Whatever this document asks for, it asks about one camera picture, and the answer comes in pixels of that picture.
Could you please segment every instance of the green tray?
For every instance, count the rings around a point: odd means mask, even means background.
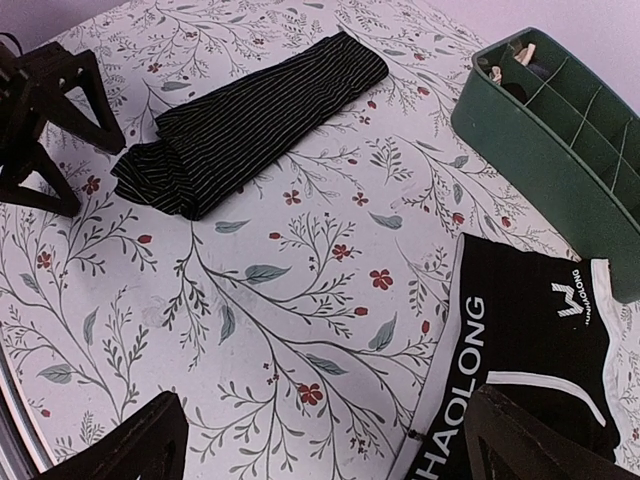
[[[551,74],[518,63],[520,46]],[[611,261],[617,300],[640,299],[640,120],[589,68],[529,28],[473,56],[451,116],[456,133],[509,180],[583,258]],[[502,84],[518,83],[525,104]]]

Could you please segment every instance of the black and white striped cloth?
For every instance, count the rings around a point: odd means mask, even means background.
[[[115,192],[199,220],[388,72],[346,33],[324,38],[160,115],[160,140],[132,146],[111,170]]]

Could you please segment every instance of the fabric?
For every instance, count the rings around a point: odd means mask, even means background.
[[[199,220],[346,103],[387,65],[344,32],[295,57],[160,115],[152,144],[111,173],[116,194]]]
[[[426,437],[406,478],[471,478],[464,413],[485,383],[615,461],[616,420],[623,417],[608,393],[619,341],[608,263],[575,263],[461,235],[454,268],[458,284],[423,393],[440,406],[418,430]]]
[[[190,420],[186,480],[384,479],[407,430],[428,429],[418,400],[440,406],[421,392],[453,323],[460,232],[575,258],[452,132],[485,44],[423,0],[134,0],[57,40],[96,52],[131,146],[157,139],[152,115],[339,29],[390,74],[199,222],[114,195],[119,157],[46,127],[42,142],[82,211],[0,205],[0,329],[53,462],[175,388]],[[69,95],[90,111],[81,92]],[[633,431],[640,303],[620,313],[612,392]],[[412,444],[392,480],[406,475]],[[639,434],[617,458],[640,472]]]

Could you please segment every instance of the floral tablecloth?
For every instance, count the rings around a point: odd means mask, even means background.
[[[131,145],[160,112],[339,30],[389,77],[204,221],[116,197],[116,157],[46,129],[82,211],[0,206],[0,311],[55,461],[173,389],[185,478],[384,478],[447,317],[458,234],[574,257],[453,134],[482,42],[421,0],[134,0],[58,41],[96,53]],[[633,434],[618,457],[638,471],[640,304],[620,312]]]

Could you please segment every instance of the clothing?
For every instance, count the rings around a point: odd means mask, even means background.
[[[341,32],[156,119],[111,173],[117,195],[199,220],[303,135],[384,79],[371,50]]]
[[[401,452],[391,478],[403,477],[402,461],[406,479],[472,478],[463,416],[484,383],[614,462],[624,413],[613,398],[612,298],[606,260],[575,263],[461,235],[447,324],[412,424],[424,442],[405,441],[403,450],[419,451]]]

